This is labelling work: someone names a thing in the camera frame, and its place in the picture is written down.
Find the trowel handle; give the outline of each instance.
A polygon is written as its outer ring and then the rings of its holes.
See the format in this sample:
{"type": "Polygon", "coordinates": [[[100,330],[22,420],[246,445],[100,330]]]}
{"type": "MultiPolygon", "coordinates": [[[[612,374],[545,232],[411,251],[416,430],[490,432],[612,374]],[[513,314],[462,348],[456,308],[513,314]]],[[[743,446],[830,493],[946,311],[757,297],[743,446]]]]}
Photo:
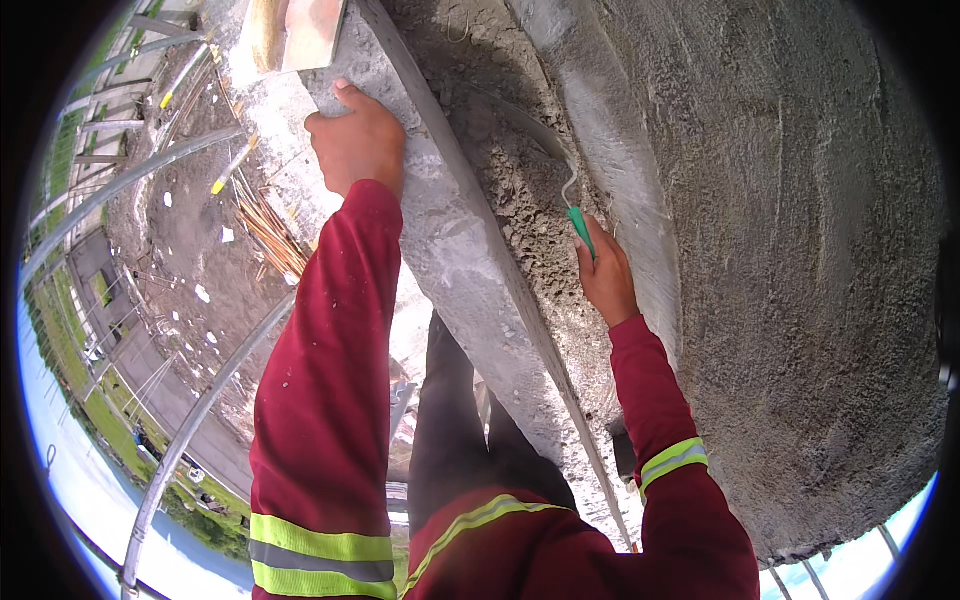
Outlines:
{"type": "Polygon", "coordinates": [[[580,206],[568,208],[566,210],[566,218],[573,222],[573,227],[577,230],[577,234],[580,235],[580,239],[584,240],[587,248],[590,248],[590,256],[596,258],[597,253],[593,250],[593,242],[590,241],[590,232],[587,231],[587,223],[584,221],[583,213],[580,212],[580,206]]]}

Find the maroon shirt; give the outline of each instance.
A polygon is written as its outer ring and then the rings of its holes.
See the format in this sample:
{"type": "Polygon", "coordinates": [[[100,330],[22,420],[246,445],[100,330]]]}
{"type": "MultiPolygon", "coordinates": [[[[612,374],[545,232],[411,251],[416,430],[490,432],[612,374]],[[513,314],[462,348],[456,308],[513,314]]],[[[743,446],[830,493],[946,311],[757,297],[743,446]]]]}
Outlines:
{"type": "MultiPolygon", "coordinates": [[[[389,560],[388,343],[401,229],[393,194],[376,181],[356,182],[324,225],[300,281],[254,408],[254,598],[391,596],[392,584],[376,573],[389,560]]],[[[610,337],[641,481],[642,467],[696,438],[696,426],[643,318],[610,337]]],[[[411,574],[432,556],[405,598],[759,597],[753,546],[705,465],[649,484],[642,554],[617,554],[605,536],[558,508],[462,529],[431,553],[458,516],[500,494],[544,502],[524,490],[489,488],[448,504],[411,540],[411,574]]]]}

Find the black pants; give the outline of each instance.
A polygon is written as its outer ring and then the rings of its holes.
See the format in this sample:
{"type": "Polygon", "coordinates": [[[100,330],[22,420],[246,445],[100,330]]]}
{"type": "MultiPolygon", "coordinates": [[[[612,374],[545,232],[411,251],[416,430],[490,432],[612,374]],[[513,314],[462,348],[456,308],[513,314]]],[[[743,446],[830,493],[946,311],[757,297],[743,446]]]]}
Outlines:
{"type": "Polygon", "coordinates": [[[557,466],[527,442],[493,393],[490,403],[485,440],[473,395],[473,365],[434,311],[410,459],[411,535],[458,496],[491,485],[529,490],[576,512],[573,492],[557,466]]]}

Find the person's right hand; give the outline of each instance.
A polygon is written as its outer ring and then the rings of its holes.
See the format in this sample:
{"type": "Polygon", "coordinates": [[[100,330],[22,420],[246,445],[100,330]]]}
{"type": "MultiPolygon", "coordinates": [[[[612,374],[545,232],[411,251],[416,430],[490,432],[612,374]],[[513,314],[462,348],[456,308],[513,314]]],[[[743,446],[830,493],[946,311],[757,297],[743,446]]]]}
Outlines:
{"type": "Polygon", "coordinates": [[[613,236],[590,215],[585,214],[584,221],[597,257],[590,256],[590,248],[580,237],[574,240],[580,260],[580,282],[587,300],[600,311],[607,327],[613,329],[640,314],[636,306],[634,276],[630,273],[627,254],[613,236]]]}
{"type": "Polygon", "coordinates": [[[403,194],[403,126],[383,105],[345,79],[333,93],[350,114],[324,117],[314,112],[303,124],[324,172],[326,189],[344,198],[360,180],[376,180],[400,200],[403,194]]]}

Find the construction worker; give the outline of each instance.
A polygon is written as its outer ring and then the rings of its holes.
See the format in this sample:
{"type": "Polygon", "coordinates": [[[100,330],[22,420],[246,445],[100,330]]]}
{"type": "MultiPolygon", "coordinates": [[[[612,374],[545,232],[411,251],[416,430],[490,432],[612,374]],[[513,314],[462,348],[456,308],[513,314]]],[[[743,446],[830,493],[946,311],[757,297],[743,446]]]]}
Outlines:
{"type": "Polygon", "coordinates": [[[253,597],[758,598],[750,539],[708,474],[627,257],[593,219],[596,259],[574,244],[584,292],[610,327],[646,502],[643,553],[617,554],[580,519],[559,470],[496,400],[484,441],[473,367],[435,315],[410,466],[410,572],[396,590],[384,487],[405,134],[346,80],[334,93],[352,113],[312,114],[306,128],[326,186],[346,199],[256,395],[253,597]]]}

